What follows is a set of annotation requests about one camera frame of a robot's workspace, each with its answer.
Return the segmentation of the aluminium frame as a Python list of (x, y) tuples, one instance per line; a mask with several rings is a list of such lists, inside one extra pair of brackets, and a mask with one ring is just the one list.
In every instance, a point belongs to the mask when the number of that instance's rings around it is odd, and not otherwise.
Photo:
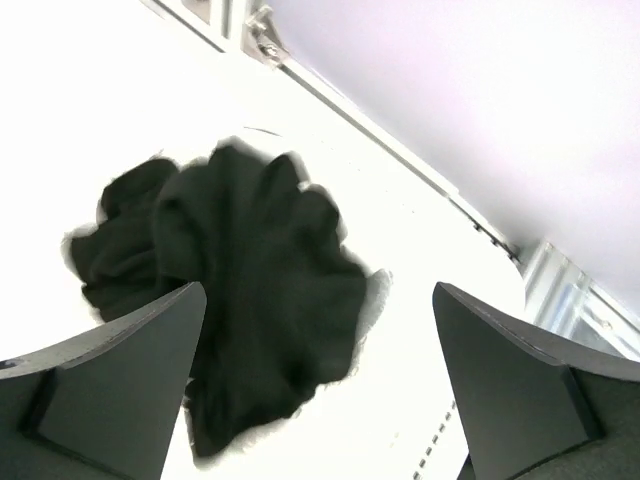
[(345, 200), (365, 178), (404, 260), (540, 327), (639, 356), (635, 1), (152, 1), (219, 63), (262, 149)]

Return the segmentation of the white plastic basket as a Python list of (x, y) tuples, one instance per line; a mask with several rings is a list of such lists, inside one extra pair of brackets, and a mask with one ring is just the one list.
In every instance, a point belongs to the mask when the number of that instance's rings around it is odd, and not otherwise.
[(288, 78), (219, 53), (139, 1), (1, 5), (1, 355), (97, 317), (62, 249), (102, 188), (157, 153), (187, 164), (228, 136), (296, 152), (338, 204), (346, 244), (384, 271), (349, 377), (294, 417), (195, 465), (178, 420), (166, 479), (453, 479), (467, 449), (435, 327), (439, 281), (513, 315), (515, 266), (428, 184)]

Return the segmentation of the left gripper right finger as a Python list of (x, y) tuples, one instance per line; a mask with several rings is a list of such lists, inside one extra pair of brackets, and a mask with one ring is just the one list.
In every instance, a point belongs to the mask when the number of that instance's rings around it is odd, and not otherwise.
[(475, 478), (638, 479), (638, 363), (449, 283), (432, 303)]

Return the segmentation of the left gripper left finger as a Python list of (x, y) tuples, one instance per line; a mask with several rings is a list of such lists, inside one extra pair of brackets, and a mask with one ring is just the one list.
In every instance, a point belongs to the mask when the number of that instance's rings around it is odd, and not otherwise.
[(205, 308), (191, 283), (2, 361), (2, 478), (160, 478)]

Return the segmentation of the black tank top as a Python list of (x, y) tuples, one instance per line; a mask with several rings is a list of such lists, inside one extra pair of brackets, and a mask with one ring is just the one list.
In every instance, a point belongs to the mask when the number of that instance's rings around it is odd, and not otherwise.
[(330, 196), (289, 153), (230, 139), (181, 167), (156, 156), (103, 190), (68, 239), (88, 303), (109, 322), (197, 282), (207, 305), (185, 389), (193, 455), (291, 417), (352, 366), (368, 280)]

